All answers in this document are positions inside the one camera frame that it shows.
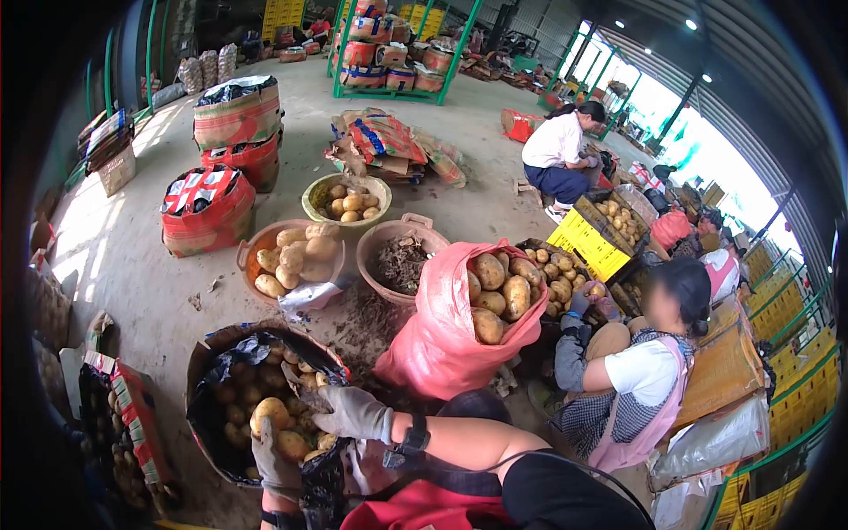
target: plastic sheet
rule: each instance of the plastic sheet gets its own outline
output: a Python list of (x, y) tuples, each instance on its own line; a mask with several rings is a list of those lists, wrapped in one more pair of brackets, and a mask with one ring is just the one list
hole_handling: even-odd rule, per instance
[(771, 443), (763, 390), (704, 416), (672, 438), (651, 470), (655, 477), (689, 477), (766, 451)]

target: navy pants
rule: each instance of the navy pants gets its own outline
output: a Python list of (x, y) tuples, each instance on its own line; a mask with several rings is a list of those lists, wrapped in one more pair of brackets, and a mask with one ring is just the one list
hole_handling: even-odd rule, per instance
[(556, 202), (574, 204), (581, 195), (589, 190), (589, 179), (578, 170), (568, 170), (561, 167), (534, 167), (524, 164), (527, 181), (548, 195), (553, 195)]

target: green metal rack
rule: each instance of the green metal rack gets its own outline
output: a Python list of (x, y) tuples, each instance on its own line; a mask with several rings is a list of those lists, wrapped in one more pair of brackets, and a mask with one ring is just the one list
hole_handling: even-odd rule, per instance
[[(432, 7), (435, 0), (428, 0), (427, 6), (425, 7), (424, 15), (421, 17), (421, 22), (418, 27), (423, 28), (427, 22), (427, 15), (430, 12), (430, 8)], [(338, 50), (333, 49), (330, 53), (330, 57), (327, 60), (326, 66), (326, 76), (331, 77), (333, 79), (333, 87), (332, 87), (332, 96), (334, 98), (370, 98), (370, 99), (398, 99), (402, 101), (417, 101), (422, 103), (435, 103), (437, 105), (444, 105), (444, 98), (448, 94), (448, 89), (450, 88), (450, 82), (454, 79), (456, 75), (456, 71), (459, 68), (460, 61), (462, 59), (462, 50), (466, 47), (466, 42), (468, 41), (468, 37), (471, 34), (471, 29), (474, 26), (474, 21), (477, 19), (477, 13), (480, 12), (480, 8), (483, 5), (483, 0), (474, 0), (474, 5), (471, 7), (471, 12), (468, 15), (468, 21), (466, 23), (466, 28), (462, 31), (462, 37), (460, 37), (460, 41), (456, 46), (456, 53), (454, 53), (454, 59), (450, 63), (450, 68), (448, 69), (448, 74), (444, 77), (444, 86), (442, 86), (442, 90), (439, 92), (424, 92), (422, 90), (411, 90), (411, 91), (395, 91), (395, 90), (387, 90), (385, 88), (355, 88), (355, 87), (347, 87), (342, 85), (339, 82), (342, 73), (342, 58), (344, 57), (344, 49), (348, 45), (348, 36), (350, 33), (351, 24), (344, 25), (344, 31), (342, 32), (342, 40), (339, 43)], [(345, 15), (345, 19), (350, 22), (354, 17), (354, 10), (356, 8), (356, 2), (351, 2), (350, 7), (348, 8), (348, 12)], [(344, 9), (344, 0), (340, 0), (338, 3), (338, 8), (336, 9), (336, 24), (333, 26), (334, 28), (338, 28), (339, 24), (342, 21)], [(337, 61), (336, 68), (332, 67), (332, 57), (336, 54), (339, 56), (339, 60)]]

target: red clothing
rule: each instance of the red clothing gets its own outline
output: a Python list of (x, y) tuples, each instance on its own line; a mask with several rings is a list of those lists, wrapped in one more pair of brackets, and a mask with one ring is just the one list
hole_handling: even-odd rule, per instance
[(324, 31), (330, 30), (330, 23), (324, 20), (323, 22), (314, 22), (310, 26), (310, 30), (312, 30), (312, 35), (317, 35), (318, 33), (323, 33)]

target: glove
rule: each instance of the glove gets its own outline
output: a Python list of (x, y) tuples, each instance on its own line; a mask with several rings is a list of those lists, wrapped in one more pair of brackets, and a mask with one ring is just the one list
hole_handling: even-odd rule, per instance
[(280, 456), (275, 449), (274, 423), (270, 416), (260, 420), (261, 434), (250, 437), (250, 448), (254, 452), (256, 469), (262, 477), (262, 488), (278, 497), (298, 502), (303, 484), (297, 464)]
[(318, 394), (332, 407), (332, 414), (312, 415), (312, 422), (322, 431), (392, 444), (391, 407), (356, 387), (321, 387)]

